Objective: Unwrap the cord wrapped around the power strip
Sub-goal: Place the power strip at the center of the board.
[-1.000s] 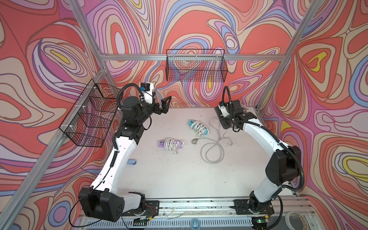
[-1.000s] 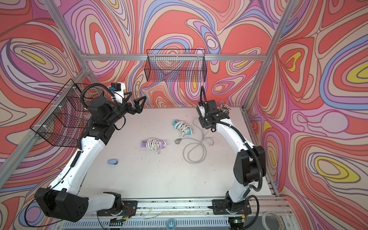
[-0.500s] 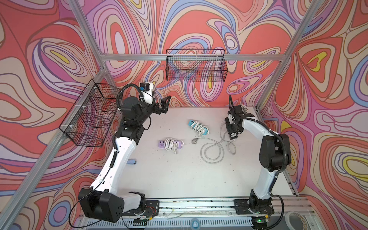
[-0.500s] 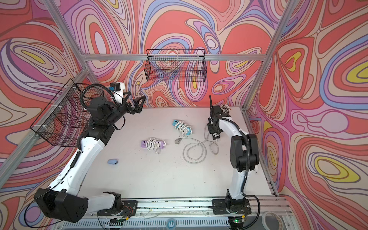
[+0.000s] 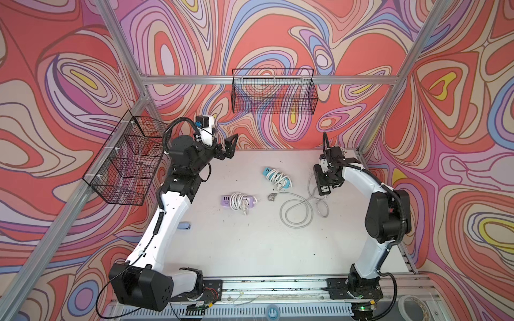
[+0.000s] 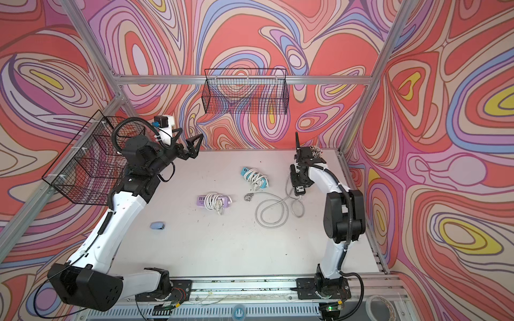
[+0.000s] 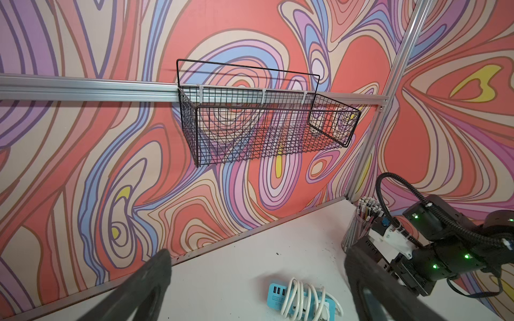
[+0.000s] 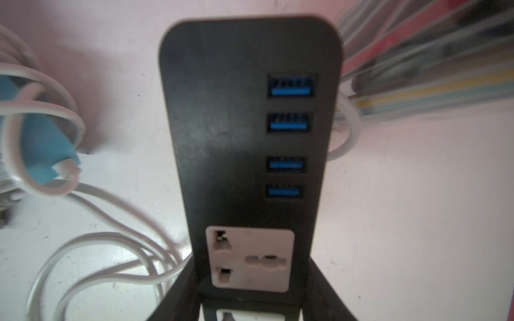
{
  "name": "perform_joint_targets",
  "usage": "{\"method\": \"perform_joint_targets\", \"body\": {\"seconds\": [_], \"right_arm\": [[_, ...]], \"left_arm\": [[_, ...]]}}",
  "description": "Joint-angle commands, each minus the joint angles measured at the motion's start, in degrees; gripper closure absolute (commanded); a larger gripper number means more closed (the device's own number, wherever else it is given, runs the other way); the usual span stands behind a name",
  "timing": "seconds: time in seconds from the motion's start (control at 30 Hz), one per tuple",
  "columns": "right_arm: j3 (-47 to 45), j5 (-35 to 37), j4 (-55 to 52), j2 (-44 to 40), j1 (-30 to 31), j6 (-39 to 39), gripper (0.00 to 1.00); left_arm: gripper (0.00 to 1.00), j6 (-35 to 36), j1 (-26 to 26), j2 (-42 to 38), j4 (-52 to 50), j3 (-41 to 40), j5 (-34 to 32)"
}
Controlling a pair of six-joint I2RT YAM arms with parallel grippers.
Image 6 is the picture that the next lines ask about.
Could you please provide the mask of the blue power strip with cord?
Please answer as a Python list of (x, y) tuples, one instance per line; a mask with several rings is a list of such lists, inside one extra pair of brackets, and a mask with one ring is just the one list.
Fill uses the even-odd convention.
[(241, 171), (244, 180), (247, 181), (254, 191), (259, 191), (269, 187), (269, 180), (266, 175), (261, 173), (258, 169), (249, 169), (244, 167)]

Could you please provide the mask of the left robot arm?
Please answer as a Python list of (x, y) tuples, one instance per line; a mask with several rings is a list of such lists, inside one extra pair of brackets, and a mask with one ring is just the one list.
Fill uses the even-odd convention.
[(173, 293), (169, 271), (147, 267), (143, 272), (110, 274), (112, 261), (135, 218), (150, 202), (162, 172), (175, 159), (195, 159), (203, 143), (199, 134), (179, 143), (182, 128), (171, 128), (166, 115), (153, 123), (129, 117), (113, 128), (111, 143), (127, 164), (107, 196), (107, 210), (84, 243), (65, 263), (54, 263), (47, 274), (62, 303), (105, 312), (131, 296), (166, 301)]

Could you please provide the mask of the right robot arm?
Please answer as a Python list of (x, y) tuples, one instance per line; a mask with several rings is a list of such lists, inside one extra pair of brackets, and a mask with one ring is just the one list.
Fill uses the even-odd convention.
[(295, 290), (301, 300), (319, 298), (321, 320), (346, 320), (364, 301), (364, 281), (357, 272), (346, 272), (353, 243), (365, 234), (364, 196), (339, 180), (321, 152), (301, 146), (295, 134), (296, 154), (290, 166), (290, 182), (297, 197), (316, 185), (325, 194), (323, 228), (329, 241), (312, 278), (299, 278)]

